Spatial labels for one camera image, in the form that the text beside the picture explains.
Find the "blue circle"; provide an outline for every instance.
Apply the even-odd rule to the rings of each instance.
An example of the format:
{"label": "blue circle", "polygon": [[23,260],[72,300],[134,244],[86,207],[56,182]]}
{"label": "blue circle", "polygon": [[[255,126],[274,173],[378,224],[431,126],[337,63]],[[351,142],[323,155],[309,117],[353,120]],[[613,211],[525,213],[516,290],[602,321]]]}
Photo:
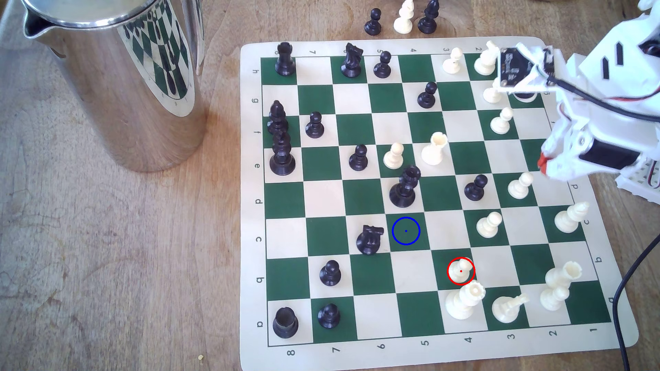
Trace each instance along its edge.
{"label": "blue circle", "polygon": [[[414,241],[412,241],[410,244],[404,244],[403,242],[397,240],[397,237],[394,235],[394,226],[397,225],[397,223],[398,223],[399,220],[401,220],[401,219],[410,219],[410,220],[412,220],[415,224],[417,224],[417,238],[415,238]],[[419,226],[419,223],[417,223],[417,220],[414,220],[413,218],[410,218],[410,217],[401,217],[401,218],[398,218],[397,221],[394,222],[394,224],[392,224],[392,238],[394,238],[394,240],[395,240],[396,242],[400,243],[401,245],[408,246],[408,245],[412,245],[412,244],[414,244],[415,242],[417,242],[417,240],[419,240],[419,236],[420,236],[421,234],[422,234],[422,227],[420,227],[420,226]]]}

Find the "black chess piece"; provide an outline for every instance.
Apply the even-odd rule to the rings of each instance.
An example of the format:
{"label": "black chess piece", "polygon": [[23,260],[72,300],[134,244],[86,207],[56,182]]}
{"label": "black chess piece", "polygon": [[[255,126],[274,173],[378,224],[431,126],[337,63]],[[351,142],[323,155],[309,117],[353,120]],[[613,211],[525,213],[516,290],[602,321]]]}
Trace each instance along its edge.
{"label": "black chess piece", "polygon": [[341,280],[341,271],[339,270],[339,263],[335,260],[328,261],[321,272],[319,272],[319,278],[325,286],[335,286]]}
{"label": "black chess piece", "polygon": [[310,114],[310,122],[305,126],[305,134],[310,138],[320,138],[325,132],[321,123],[321,112],[314,111]]}
{"label": "black chess piece", "polygon": [[336,305],[330,303],[319,311],[317,318],[321,326],[325,327],[326,329],[334,328],[339,325],[339,320],[341,318],[339,308]]}
{"label": "black chess piece", "polygon": [[358,250],[364,255],[374,255],[380,248],[380,236],[385,233],[385,229],[378,226],[362,226],[362,233],[358,236]]}
{"label": "black chess piece", "polygon": [[362,72],[362,67],[360,67],[362,53],[364,53],[364,50],[350,42],[346,44],[346,59],[344,59],[344,63],[341,65],[341,73],[344,76],[351,78],[359,76]]}
{"label": "black chess piece", "polygon": [[417,104],[422,108],[431,108],[436,103],[436,97],[433,95],[436,93],[438,85],[431,81],[426,84],[426,88],[417,96]]}
{"label": "black chess piece", "polygon": [[438,28],[436,18],[438,17],[439,10],[440,4],[438,3],[438,0],[429,1],[426,9],[424,9],[424,18],[419,20],[417,28],[425,34],[434,33]]}
{"label": "black chess piece", "polygon": [[293,309],[285,306],[277,310],[273,320],[273,331],[275,335],[282,339],[288,339],[296,334],[298,331],[298,318],[296,318]]}
{"label": "black chess piece", "polygon": [[488,178],[484,174],[479,174],[473,182],[465,186],[463,192],[465,197],[472,201],[479,201],[484,197],[484,187],[488,183]]}
{"label": "black chess piece", "polygon": [[296,168],[296,159],[291,156],[291,136],[287,132],[275,132],[273,153],[270,161],[271,170],[280,176],[291,174]]}
{"label": "black chess piece", "polygon": [[392,55],[387,50],[383,50],[380,53],[380,63],[376,63],[374,66],[374,75],[379,79],[386,79],[389,77],[389,74],[392,73],[392,68],[389,66],[389,62],[392,60]]}
{"label": "black chess piece", "polygon": [[291,58],[293,47],[288,42],[280,43],[277,46],[277,62],[275,62],[275,71],[282,76],[293,75],[296,72],[296,61]]}
{"label": "black chess piece", "polygon": [[367,158],[367,147],[365,145],[355,146],[355,153],[348,158],[348,165],[357,172],[366,169],[369,159]]}
{"label": "black chess piece", "polygon": [[371,20],[364,24],[364,31],[371,36],[376,36],[381,31],[381,26],[378,22],[380,20],[380,9],[373,8],[371,18]]}
{"label": "black chess piece", "polygon": [[414,188],[421,176],[419,168],[415,165],[403,169],[403,173],[399,177],[399,183],[393,185],[389,190],[389,200],[398,207],[412,205],[414,202]]}

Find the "black pawn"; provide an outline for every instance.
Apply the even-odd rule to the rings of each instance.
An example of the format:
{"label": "black pawn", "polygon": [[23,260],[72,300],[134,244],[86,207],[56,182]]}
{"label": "black pawn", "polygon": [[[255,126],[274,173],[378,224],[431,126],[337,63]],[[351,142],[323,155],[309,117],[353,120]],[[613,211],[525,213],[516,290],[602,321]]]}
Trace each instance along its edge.
{"label": "black pawn", "polygon": [[422,108],[431,108],[436,103],[436,97],[433,94],[436,93],[438,85],[431,81],[426,84],[426,88],[417,96],[417,103]]}
{"label": "black pawn", "polygon": [[336,305],[330,303],[319,311],[317,318],[321,326],[325,327],[326,329],[334,328],[339,325],[339,320],[341,318],[339,315],[339,308]]}
{"label": "black pawn", "polygon": [[296,334],[298,331],[298,318],[296,318],[293,309],[285,306],[277,310],[273,320],[273,331],[275,335],[282,339],[288,339]]}
{"label": "black pawn", "polygon": [[305,134],[310,138],[320,138],[325,132],[321,123],[321,112],[314,111],[310,114],[310,122],[305,126]]}
{"label": "black pawn", "polygon": [[357,172],[366,169],[369,159],[367,158],[367,147],[358,145],[355,147],[355,153],[348,158],[348,165]]}
{"label": "black pawn", "polygon": [[335,260],[328,261],[321,272],[319,272],[319,278],[325,286],[335,286],[341,280],[341,271],[339,270],[339,263]]}
{"label": "black pawn", "polygon": [[364,24],[364,31],[371,36],[376,36],[380,33],[381,26],[378,21],[380,20],[380,9],[373,8],[371,13],[371,20]]}
{"label": "black pawn", "polygon": [[374,66],[374,75],[379,79],[386,79],[389,77],[389,74],[392,73],[392,68],[389,66],[389,62],[392,60],[392,55],[389,51],[385,50],[380,53],[380,63],[376,63]]}
{"label": "black pawn", "polygon": [[484,197],[484,187],[488,183],[488,178],[485,175],[479,174],[473,182],[468,183],[465,186],[463,192],[465,192],[465,197],[472,201],[479,201]]}
{"label": "black pawn", "polygon": [[275,62],[275,71],[282,76],[293,75],[296,72],[296,62],[291,58],[293,47],[288,42],[280,43],[277,46],[277,62]]}

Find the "chessboard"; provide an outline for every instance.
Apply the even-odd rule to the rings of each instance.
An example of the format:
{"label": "chessboard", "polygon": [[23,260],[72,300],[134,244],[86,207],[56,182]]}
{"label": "chessboard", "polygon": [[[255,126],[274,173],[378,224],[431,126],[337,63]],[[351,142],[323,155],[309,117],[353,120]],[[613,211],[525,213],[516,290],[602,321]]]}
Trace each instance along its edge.
{"label": "chessboard", "polygon": [[[295,73],[275,71],[279,43],[241,50],[241,279],[240,356],[245,371],[345,370],[428,364],[618,348],[612,298],[621,280],[588,178],[572,182],[539,172],[541,144],[558,118],[553,94],[505,95],[491,104],[483,92],[496,72],[481,75],[474,63],[486,42],[498,47],[530,37],[351,40],[364,50],[361,73],[345,77],[341,66],[348,41],[292,42]],[[442,63],[461,48],[460,70]],[[374,75],[382,51],[391,54],[391,74]],[[437,84],[436,103],[422,108],[417,97]],[[276,175],[269,166],[273,135],[271,105],[286,112],[293,171]],[[493,118],[513,110],[510,130],[494,133]],[[324,133],[306,133],[319,112]],[[442,161],[431,166],[422,149],[433,133],[446,134]],[[383,157],[403,144],[403,165],[392,170]],[[356,146],[367,149],[367,167],[353,170]],[[395,206],[389,190],[410,165],[420,170],[416,198]],[[513,198],[507,186],[524,172],[533,175],[529,194]],[[488,182],[479,201],[463,188],[479,174]],[[591,206],[577,230],[559,231],[555,216],[570,205]],[[503,222],[483,238],[477,222],[492,211]],[[363,226],[383,228],[377,253],[360,253]],[[474,280],[485,297],[473,314],[457,320],[446,298],[462,286],[448,275],[459,257],[474,264]],[[326,286],[319,273],[339,264],[341,279]],[[552,268],[577,262],[581,276],[559,310],[540,303]],[[493,302],[526,294],[510,323],[498,321]],[[334,304],[334,328],[317,316]],[[289,338],[276,335],[280,308],[291,308],[298,326]],[[638,330],[625,294],[620,322],[628,346]]]}

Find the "green square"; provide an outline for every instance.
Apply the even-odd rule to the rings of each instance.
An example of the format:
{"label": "green square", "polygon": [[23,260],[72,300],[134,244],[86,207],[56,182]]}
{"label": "green square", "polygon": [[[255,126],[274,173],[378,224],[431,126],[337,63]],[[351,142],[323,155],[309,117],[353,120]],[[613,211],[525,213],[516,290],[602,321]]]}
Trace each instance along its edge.
{"label": "green square", "polygon": [[403,337],[445,333],[437,291],[397,294],[397,303]]}
{"label": "green square", "polygon": [[[319,311],[330,303],[338,307],[341,318],[336,327],[326,329],[319,323],[318,315]],[[353,297],[312,299],[312,334],[314,343],[317,344],[357,340],[358,332],[355,326]]]}
{"label": "green square", "polygon": [[612,321],[600,282],[572,282],[568,290],[566,309],[572,325]]}
{"label": "green square", "polygon": [[383,214],[380,179],[344,180],[346,215]]}
{"label": "green square", "polygon": [[336,118],[340,146],[375,145],[371,114],[337,115]]}
{"label": "green square", "polygon": [[295,85],[296,74],[282,76],[275,71],[277,57],[261,58],[261,84],[262,85]]}
{"label": "green square", "polygon": [[305,217],[302,182],[266,183],[263,185],[263,198],[266,219]]}
{"label": "green square", "polygon": [[348,253],[345,217],[307,218],[306,222],[309,256]]}
{"label": "green square", "polygon": [[502,323],[498,321],[493,315],[492,305],[495,299],[501,296],[508,296],[510,298],[515,298],[520,294],[521,294],[520,286],[486,288],[486,296],[484,297],[484,300],[482,302],[484,304],[484,312],[486,312],[486,323],[488,324],[489,331],[529,328],[529,322],[527,321],[527,312],[525,311],[524,305],[520,306],[519,309],[520,312],[518,312],[518,317],[511,323]]}
{"label": "green square", "polygon": [[364,58],[360,61],[360,67],[362,67],[361,74],[355,77],[346,77],[341,73],[341,65],[344,64],[344,56],[335,56],[330,57],[330,67],[332,69],[332,83],[333,84],[366,84],[367,83],[367,73],[372,73],[370,70],[364,68]]}
{"label": "green square", "polygon": [[430,54],[400,55],[399,69],[404,83],[429,83],[436,80]]}
{"label": "green square", "polygon": [[473,248],[479,246],[507,246],[509,244],[504,221],[498,226],[497,234],[494,237],[483,238],[477,232],[477,222],[479,219],[487,217],[493,211],[502,214],[502,211],[499,209],[463,210],[465,224],[467,224],[467,236],[470,238],[470,246]]}
{"label": "green square", "polygon": [[298,111],[301,115],[309,115],[314,111],[322,115],[335,114],[332,85],[298,85]]}
{"label": "green square", "polygon": [[304,147],[302,175],[305,181],[341,179],[339,147]]}
{"label": "green square", "polygon": [[454,142],[450,148],[457,175],[490,173],[490,162],[484,142]]}
{"label": "green square", "polygon": [[266,259],[266,299],[291,300],[310,297],[310,272],[306,257]]}
{"label": "green square", "polygon": [[386,215],[385,218],[387,219],[387,230],[385,232],[389,237],[389,249],[391,251],[404,252],[430,249],[424,213],[390,214]]}
{"label": "green square", "polygon": [[353,295],[394,293],[394,275],[389,253],[351,255]]}
{"label": "green square", "polygon": [[524,207],[524,206],[537,206],[536,196],[534,196],[534,189],[527,187],[529,193],[523,199],[513,198],[509,194],[509,183],[512,180],[520,178],[519,172],[506,173],[506,174],[493,174],[493,182],[495,189],[497,189],[497,196],[500,199],[500,207]]}
{"label": "green square", "polygon": [[461,210],[461,196],[454,176],[428,176],[419,179],[424,211]]}
{"label": "green square", "polygon": [[[438,283],[438,290],[458,290],[462,285],[455,284],[450,281],[449,275],[447,275],[447,268],[452,260],[457,257],[466,257],[471,261],[472,251],[470,249],[450,249],[450,250],[433,250],[431,251],[433,257],[433,268],[436,271],[436,282]],[[474,278],[477,279],[476,269],[472,270]]]}
{"label": "green square", "polygon": [[433,133],[447,132],[442,112],[408,112],[408,122],[413,143],[429,143]]}
{"label": "green square", "polygon": [[543,228],[548,236],[548,242],[575,242],[585,241],[582,223],[579,223],[573,233],[563,233],[554,225],[554,218],[560,211],[568,209],[569,205],[563,206],[543,206],[539,207],[541,219],[543,219]]}
{"label": "green square", "polygon": [[372,112],[406,112],[402,84],[369,84]]}
{"label": "green square", "polygon": [[554,268],[548,244],[511,246],[511,254],[521,285],[545,283],[545,273]]}
{"label": "green square", "polygon": [[378,166],[380,167],[380,177],[381,178],[398,178],[403,173],[403,170],[409,165],[415,165],[414,156],[413,156],[413,145],[403,145],[403,165],[398,169],[390,169],[382,161],[383,156],[387,153],[391,145],[377,145],[376,152],[378,153]]}

